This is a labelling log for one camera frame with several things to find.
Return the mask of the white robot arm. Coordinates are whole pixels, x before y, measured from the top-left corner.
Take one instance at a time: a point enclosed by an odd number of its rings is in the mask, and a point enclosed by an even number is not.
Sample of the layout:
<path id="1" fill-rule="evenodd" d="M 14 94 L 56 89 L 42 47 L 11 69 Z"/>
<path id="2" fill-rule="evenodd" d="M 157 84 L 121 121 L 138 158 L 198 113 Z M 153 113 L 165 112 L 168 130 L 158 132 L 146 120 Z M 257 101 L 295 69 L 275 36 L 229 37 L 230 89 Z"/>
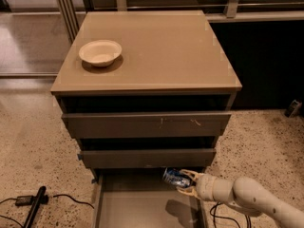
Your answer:
<path id="1" fill-rule="evenodd" d="M 256 180 L 248 177 L 226 180 L 185 169 L 181 172 L 196 183 L 187 188 L 178 187 L 178 191 L 184 195 L 220 202 L 250 217 L 265 214 L 280 228 L 304 228 L 304 213 L 277 198 Z"/>

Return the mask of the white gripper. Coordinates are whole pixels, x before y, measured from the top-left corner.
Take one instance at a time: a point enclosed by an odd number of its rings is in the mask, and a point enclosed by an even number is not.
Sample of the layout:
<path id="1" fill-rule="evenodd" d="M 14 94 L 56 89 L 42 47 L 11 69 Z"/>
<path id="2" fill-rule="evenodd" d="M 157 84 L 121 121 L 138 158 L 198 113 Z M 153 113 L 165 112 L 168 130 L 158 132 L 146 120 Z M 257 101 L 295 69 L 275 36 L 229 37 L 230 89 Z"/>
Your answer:
<path id="1" fill-rule="evenodd" d="M 216 181 L 218 180 L 217 177 L 187 169 L 182 169 L 180 172 L 194 181 L 196 183 L 196 187 L 178 187 L 178 192 L 203 201 L 219 201 L 218 197 L 216 196 Z"/>

